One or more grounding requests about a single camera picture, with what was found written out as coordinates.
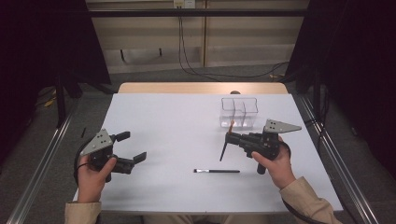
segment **hand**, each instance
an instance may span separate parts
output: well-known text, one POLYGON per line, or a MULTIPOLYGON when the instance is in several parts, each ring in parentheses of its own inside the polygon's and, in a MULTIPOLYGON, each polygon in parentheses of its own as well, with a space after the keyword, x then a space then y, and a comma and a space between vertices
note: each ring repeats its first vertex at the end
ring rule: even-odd
MULTIPOLYGON (((83 156, 79 164, 89 162, 89 156, 83 156)), ((78 203, 98 203, 106 177, 111 173, 117 163, 116 158, 111 158, 101 171, 94 171, 90 165, 83 165, 78 169, 78 203)))
POLYGON ((283 145, 280 145, 279 155, 273 161, 268 160, 255 151, 251 153, 251 156, 255 161, 267 168, 274 184, 278 188, 283 189, 288 184, 296 180, 296 177, 294 177, 293 171, 291 170, 289 153, 283 145))

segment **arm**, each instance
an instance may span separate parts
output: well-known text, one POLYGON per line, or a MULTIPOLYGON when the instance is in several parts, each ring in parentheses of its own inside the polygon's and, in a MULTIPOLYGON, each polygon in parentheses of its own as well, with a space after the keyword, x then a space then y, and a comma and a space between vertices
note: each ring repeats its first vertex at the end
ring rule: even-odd
POLYGON ((340 223, 333 214, 332 206, 317 196, 305 178, 295 178, 291 170, 289 154, 283 146, 280 146, 279 156, 274 161, 264 158, 257 152, 252 152, 251 155, 254 160, 268 169, 274 184, 280 189, 283 200, 300 214, 325 223, 340 223))
POLYGON ((78 169, 78 200, 67 203, 64 210, 64 223, 95 223, 101 212, 99 203, 101 192, 105 187, 106 177, 116 165, 117 159, 111 158, 103 169, 98 172, 90 169, 89 156, 80 159, 84 164, 78 169))

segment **transparent organizer box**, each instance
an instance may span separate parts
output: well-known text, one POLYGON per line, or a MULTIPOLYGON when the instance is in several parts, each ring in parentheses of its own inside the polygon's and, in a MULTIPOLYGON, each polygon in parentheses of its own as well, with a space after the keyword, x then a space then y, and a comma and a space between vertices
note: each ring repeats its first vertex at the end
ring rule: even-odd
POLYGON ((253 127, 257 113, 256 98, 222 98, 220 126, 229 128, 233 120, 234 127, 253 127))

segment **table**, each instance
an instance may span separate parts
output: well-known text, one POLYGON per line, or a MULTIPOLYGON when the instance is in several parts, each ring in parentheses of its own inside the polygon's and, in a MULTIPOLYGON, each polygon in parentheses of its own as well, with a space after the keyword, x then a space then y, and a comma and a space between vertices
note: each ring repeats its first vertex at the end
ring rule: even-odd
POLYGON ((243 149, 228 146, 219 161, 226 129, 219 126, 224 97, 255 97, 259 114, 251 130, 260 133, 266 119, 303 126, 281 134, 292 150, 296 176, 304 175, 319 197, 342 210, 292 96, 271 83, 128 83, 120 87, 103 128, 131 132, 114 153, 122 158, 147 151, 130 175, 112 175, 102 194, 104 212, 183 214, 272 214, 287 212, 271 177, 256 173, 257 162, 243 149), (277 94, 265 94, 272 91, 277 94), (241 91, 241 95, 230 95, 241 91), (195 174, 193 169, 237 169, 240 174, 195 174))

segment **person's left hand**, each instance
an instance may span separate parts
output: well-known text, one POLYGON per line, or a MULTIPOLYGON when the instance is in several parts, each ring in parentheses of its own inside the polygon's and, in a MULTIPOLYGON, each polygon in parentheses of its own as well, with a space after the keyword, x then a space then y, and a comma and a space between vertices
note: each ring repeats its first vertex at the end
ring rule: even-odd
POLYGON ((81 157, 79 164, 87 163, 78 169, 78 203, 98 203, 106 177, 117 163, 116 158, 110 158, 101 171, 90 168, 88 155, 81 157))

